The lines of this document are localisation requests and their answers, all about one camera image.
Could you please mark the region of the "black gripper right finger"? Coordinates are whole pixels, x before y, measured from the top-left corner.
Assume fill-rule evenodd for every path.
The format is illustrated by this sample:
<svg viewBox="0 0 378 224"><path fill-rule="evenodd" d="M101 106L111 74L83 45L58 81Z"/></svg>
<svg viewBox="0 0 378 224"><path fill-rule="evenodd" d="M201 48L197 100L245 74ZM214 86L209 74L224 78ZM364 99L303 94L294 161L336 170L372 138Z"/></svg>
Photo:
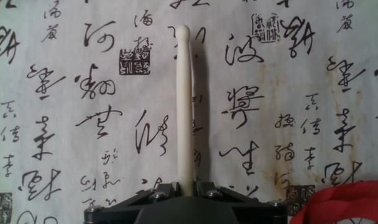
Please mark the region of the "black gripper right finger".
<svg viewBox="0 0 378 224"><path fill-rule="evenodd" d="M206 223L288 223L288 208L282 200L260 202L213 182L197 182L195 189L200 199L195 208Z"/></svg>

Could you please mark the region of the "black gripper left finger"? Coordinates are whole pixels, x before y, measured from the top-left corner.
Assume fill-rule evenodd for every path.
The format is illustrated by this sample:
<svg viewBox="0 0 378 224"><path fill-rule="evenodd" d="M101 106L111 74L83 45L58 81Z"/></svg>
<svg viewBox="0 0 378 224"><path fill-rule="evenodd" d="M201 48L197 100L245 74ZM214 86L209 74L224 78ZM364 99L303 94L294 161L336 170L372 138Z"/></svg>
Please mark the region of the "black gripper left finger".
<svg viewBox="0 0 378 224"><path fill-rule="evenodd" d="M180 196L178 182L159 184L156 188L139 192L112 207L93 205L84 211L84 224L135 223L140 211L148 205Z"/></svg>

